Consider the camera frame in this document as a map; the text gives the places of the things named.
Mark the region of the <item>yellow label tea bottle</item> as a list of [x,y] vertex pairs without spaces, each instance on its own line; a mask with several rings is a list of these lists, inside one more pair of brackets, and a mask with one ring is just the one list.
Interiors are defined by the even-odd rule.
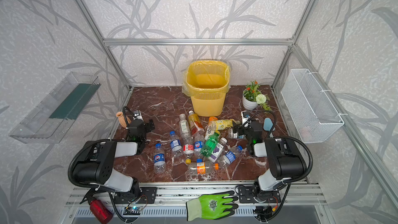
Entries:
[[211,122],[211,128],[214,131],[221,131],[228,128],[232,128],[238,124],[240,124],[240,121],[234,119],[216,120]]

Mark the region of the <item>grape label white cap bottle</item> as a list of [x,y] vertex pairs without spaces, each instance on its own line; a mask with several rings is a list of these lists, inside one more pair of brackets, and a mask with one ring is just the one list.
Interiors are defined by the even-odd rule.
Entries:
[[227,142],[228,140],[226,138],[221,138],[216,147],[213,149],[211,155],[207,159],[212,163],[215,163],[225,151]]

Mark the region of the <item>clear bottle pale label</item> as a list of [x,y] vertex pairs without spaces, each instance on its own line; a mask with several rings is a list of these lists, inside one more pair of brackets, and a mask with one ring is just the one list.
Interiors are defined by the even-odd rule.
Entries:
[[191,134],[191,132],[190,132],[189,123],[188,123],[188,121],[186,119],[186,115],[185,114],[180,114],[179,115],[179,119],[180,119],[179,127],[180,127],[181,135],[189,136]]

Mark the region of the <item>green plastic bottle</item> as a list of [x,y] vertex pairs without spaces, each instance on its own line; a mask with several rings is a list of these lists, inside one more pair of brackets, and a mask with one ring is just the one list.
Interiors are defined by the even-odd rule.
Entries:
[[203,157],[209,157],[211,155],[211,153],[213,152],[213,150],[215,149],[215,147],[218,144],[219,136],[220,136],[220,132],[215,131],[214,134],[212,134],[206,140],[204,146],[201,149],[201,154],[203,155]]

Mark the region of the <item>yellow red label bottle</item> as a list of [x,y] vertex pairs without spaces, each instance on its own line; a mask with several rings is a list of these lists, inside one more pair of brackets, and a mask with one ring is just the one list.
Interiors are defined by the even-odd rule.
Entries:
[[192,136],[204,134],[204,128],[199,116],[192,110],[189,111],[188,122]]

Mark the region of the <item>orange cap white bottle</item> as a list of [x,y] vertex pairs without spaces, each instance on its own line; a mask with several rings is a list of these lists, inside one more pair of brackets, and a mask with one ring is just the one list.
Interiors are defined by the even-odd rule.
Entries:
[[214,117],[214,116],[209,117],[208,125],[205,130],[205,140],[208,140],[209,137],[214,134],[214,130],[212,130],[212,128],[211,128],[211,122],[216,121],[216,120],[218,120],[217,117]]

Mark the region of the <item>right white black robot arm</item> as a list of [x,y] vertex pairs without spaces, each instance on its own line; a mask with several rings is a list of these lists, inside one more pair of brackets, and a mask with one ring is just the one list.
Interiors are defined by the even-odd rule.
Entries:
[[266,157],[268,169],[255,179],[251,192],[246,189],[242,202],[266,202],[280,200],[279,191],[291,183],[308,176],[313,167],[313,157],[308,147],[290,136],[271,136],[274,123],[269,118],[264,124],[247,120],[234,124],[232,138],[247,139],[247,150],[253,157]]

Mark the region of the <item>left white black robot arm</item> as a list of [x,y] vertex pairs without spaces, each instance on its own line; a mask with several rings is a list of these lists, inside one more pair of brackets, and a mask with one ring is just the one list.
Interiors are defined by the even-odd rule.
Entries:
[[137,199],[142,194],[138,180],[115,170],[114,160],[140,155],[145,148],[147,133],[154,129],[153,120],[145,123],[141,119],[135,119],[129,124],[126,140],[103,139],[86,142],[68,167],[69,181],[78,187]]

